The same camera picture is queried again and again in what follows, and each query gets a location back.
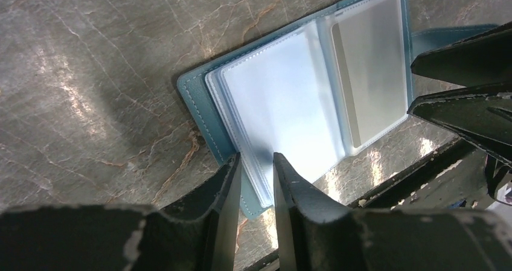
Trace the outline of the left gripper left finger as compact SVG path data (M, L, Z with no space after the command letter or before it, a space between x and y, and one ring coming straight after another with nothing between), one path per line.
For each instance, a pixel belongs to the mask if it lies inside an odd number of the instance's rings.
M1 212L2 270L232 270L242 164L164 208L21 205Z

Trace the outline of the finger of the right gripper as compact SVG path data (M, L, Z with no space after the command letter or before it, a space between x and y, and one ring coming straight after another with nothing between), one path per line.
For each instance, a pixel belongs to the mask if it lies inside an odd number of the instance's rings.
M511 22L412 35L415 75L465 87L511 81Z
M416 98L408 114L448 130L511 166L511 82Z

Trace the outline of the blue card holder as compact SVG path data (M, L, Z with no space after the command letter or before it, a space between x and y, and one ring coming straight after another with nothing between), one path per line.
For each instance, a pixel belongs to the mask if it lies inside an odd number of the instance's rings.
M178 90L215 159L241 154L239 203L247 218L274 204L275 152L311 183L360 153L347 149L331 28L339 13L362 1L340 0L179 77ZM414 99L412 35L419 32L411 30L408 0L401 9L407 119Z

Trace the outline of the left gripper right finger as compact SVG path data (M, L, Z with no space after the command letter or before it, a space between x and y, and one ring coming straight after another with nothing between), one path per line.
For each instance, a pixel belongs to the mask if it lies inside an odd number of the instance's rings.
M275 153L281 270L510 270L511 227L474 209L351 209Z

